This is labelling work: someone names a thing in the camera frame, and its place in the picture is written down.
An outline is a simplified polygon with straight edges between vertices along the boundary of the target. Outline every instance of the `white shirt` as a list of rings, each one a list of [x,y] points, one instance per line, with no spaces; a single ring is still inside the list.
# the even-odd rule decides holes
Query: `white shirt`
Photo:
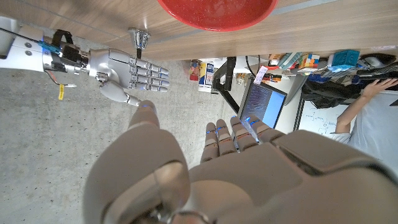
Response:
[[[327,136],[350,145],[389,166],[398,175],[398,92],[378,93],[356,116],[351,133]]]

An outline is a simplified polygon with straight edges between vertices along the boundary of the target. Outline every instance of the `human arm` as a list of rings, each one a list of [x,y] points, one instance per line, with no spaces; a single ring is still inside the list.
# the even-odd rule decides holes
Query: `human arm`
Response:
[[[351,129],[351,121],[369,103],[369,101],[380,91],[398,84],[398,79],[387,79],[382,82],[375,80],[365,87],[362,95],[358,97],[347,109],[337,118],[336,134],[349,133]]]

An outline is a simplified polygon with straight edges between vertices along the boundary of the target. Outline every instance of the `yellow tag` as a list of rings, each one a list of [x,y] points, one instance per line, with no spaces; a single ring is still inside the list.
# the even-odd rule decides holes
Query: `yellow tag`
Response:
[[[60,84],[60,94],[58,96],[58,100],[63,99],[63,88],[64,88],[64,85]]]

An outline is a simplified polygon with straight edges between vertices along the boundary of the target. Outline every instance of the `monitor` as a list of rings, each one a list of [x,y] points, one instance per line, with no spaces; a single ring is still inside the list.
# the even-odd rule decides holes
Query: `monitor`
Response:
[[[253,78],[249,78],[238,117],[243,122],[243,126],[256,136],[245,120],[250,115],[255,115],[266,125],[275,128],[287,94],[270,85],[264,83],[257,85],[253,81]]]

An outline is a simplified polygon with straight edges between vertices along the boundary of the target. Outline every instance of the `gray floor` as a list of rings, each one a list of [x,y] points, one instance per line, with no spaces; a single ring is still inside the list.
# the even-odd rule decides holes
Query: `gray floor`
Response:
[[[77,41],[82,48],[101,47]],[[170,90],[131,94],[155,103],[161,128],[176,137],[193,167],[207,122],[228,123],[234,113],[220,95],[199,92],[197,82],[188,80],[188,62],[155,63],[170,70]],[[77,85],[66,88],[59,101],[58,86],[45,73],[0,69],[0,74],[1,223],[82,223],[90,167],[126,130],[136,108],[103,97],[96,80],[85,75],[56,73],[58,81]],[[240,103],[244,87],[234,81],[233,90]]]

